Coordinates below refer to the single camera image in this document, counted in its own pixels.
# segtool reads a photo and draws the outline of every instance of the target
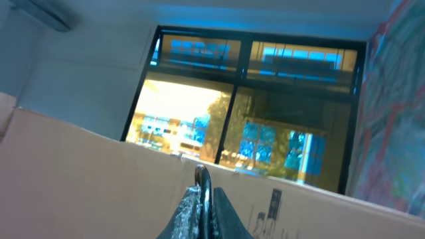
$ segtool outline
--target tree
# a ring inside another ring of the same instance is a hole
[[[249,96],[237,94],[232,115],[230,117],[224,149],[229,153],[238,153],[244,122],[246,121],[246,108],[249,106]],[[226,119],[228,105],[230,103],[230,94],[222,93],[217,100],[210,105],[208,113],[210,121],[205,136],[205,147],[207,148],[207,157],[215,157],[220,137]]]

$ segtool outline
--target wall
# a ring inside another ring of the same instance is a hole
[[[49,31],[19,105],[120,139],[154,32],[92,21]]]
[[[0,92],[18,97],[45,33],[44,27],[0,2]]]
[[[425,218],[425,2],[369,42],[347,194]]]

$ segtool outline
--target white wall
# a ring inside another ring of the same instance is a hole
[[[49,31],[18,104],[120,139],[155,28],[84,21]]]
[[[44,27],[0,2],[0,92],[19,96],[38,52]]]

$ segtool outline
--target ceiling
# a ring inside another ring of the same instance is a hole
[[[365,40],[391,0],[53,0],[79,21],[151,21],[213,29]]]

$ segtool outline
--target black window frame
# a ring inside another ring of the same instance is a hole
[[[224,76],[220,74],[211,74],[206,72],[195,72],[188,70],[181,70],[178,68],[166,68],[162,67],[160,64],[161,60],[161,49],[163,44],[163,35],[180,35],[187,37],[203,37],[208,39],[227,39],[227,40],[239,40],[240,41],[240,51],[238,57],[238,65],[236,68],[236,73],[234,76]],[[157,65],[150,65],[153,53],[155,52],[155,47],[157,40],[160,39]],[[353,70],[353,79],[351,82],[351,89],[349,94],[339,93],[339,92],[330,92],[328,90],[320,89],[311,89],[311,88],[300,88],[297,86],[283,85],[274,82],[259,82],[255,80],[247,79],[247,70],[250,61],[250,55],[252,50],[253,42],[273,42],[278,44],[296,44],[296,45],[306,45],[306,46],[318,46],[325,48],[343,48],[345,50],[356,50],[357,58],[355,61],[355,67]],[[121,141],[125,141],[131,121],[133,119],[134,111],[137,106],[137,102],[140,97],[140,92],[145,81],[145,77],[148,71],[150,72],[161,72],[165,74],[175,74],[180,76],[186,76],[191,78],[199,78],[216,82],[223,82],[233,85],[233,91],[230,98],[230,103],[228,106],[226,118],[224,120],[224,125],[222,129],[222,134],[220,137],[220,143],[218,151],[216,154],[215,164],[219,164],[222,151],[224,149],[224,140],[226,138],[226,133],[228,129],[228,124],[230,121],[231,112],[234,105],[234,100],[236,98],[236,93],[239,87],[245,88],[256,88],[260,90],[267,90],[271,92],[279,92],[285,94],[298,94],[305,95],[313,98],[321,98],[326,100],[332,100],[335,102],[344,102],[348,103],[351,106],[347,138],[345,140],[345,150],[343,154],[341,174],[339,178],[339,185],[337,192],[344,195],[345,189],[347,186],[348,175],[349,175],[349,165],[351,161],[351,153],[353,150],[355,128],[357,121],[357,111],[359,107],[359,97],[361,93],[361,84],[363,77],[363,68],[365,65],[365,54],[366,54],[366,41],[355,41],[355,40],[341,40],[341,39],[325,39],[319,37],[303,37],[303,36],[285,36],[285,35],[275,35],[267,33],[249,33],[241,31],[227,31],[227,30],[212,30],[212,29],[196,29],[191,27],[170,27],[170,26],[157,26],[151,46],[149,47],[149,52],[145,65],[143,67],[139,84],[137,85],[136,93],[129,110],[126,124],[122,133]]]

